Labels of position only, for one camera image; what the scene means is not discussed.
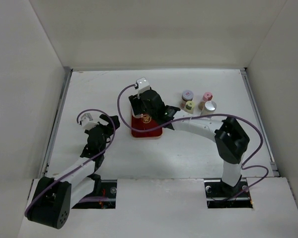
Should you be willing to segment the small jar red label lid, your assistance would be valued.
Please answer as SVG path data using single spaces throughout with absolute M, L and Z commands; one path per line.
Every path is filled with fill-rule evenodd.
M 181 95 L 180 107 L 184 108 L 188 101 L 192 101 L 194 98 L 194 93 L 191 90 L 184 90 Z

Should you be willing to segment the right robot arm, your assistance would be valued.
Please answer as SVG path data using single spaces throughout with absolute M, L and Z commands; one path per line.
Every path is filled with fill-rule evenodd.
M 189 132 L 213 141 L 223 159 L 221 192 L 232 196 L 238 191 L 241 160 L 250 139 L 235 118 L 227 116 L 222 121 L 210 118 L 193 119 L 192 115 L 179 107 L 166 105 L 152 89 L 129 96 L 129 101 L 136 116 L 148 114 L 164 128 Z

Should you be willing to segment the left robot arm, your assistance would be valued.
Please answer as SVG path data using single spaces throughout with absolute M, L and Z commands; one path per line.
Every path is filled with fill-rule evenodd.
M 54 177 L 39 179 L 31 203 L 24 212 L 27 220 L 60 229 L 68 219 L 70 209 L 87 195 L 95 198 L 101 193 L 101 184 L 94 178 L 100 168 L 105 151 L 109 148 L 120 127 L 118 116 L 109 116 L 100 111 L 100 119 L 95 121 L 92 110 L 84 110 L 76 117 L 87 134 L 87 143 L 79 159 Z

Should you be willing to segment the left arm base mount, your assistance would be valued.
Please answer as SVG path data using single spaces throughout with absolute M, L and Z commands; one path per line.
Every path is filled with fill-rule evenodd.
M 115 209 L 117 180 L 102 179 L 100 175 L 88 176 L 94 183 L 94 189 L 73 206 L 73 209 Z

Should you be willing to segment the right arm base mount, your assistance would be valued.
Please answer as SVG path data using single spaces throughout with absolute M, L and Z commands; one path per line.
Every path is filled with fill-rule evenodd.
M 253 208 L 246 179 L 242 179 L 235 187 L 230 187 L 221 180 L 204 181 L 207 207 L 210 209 Z

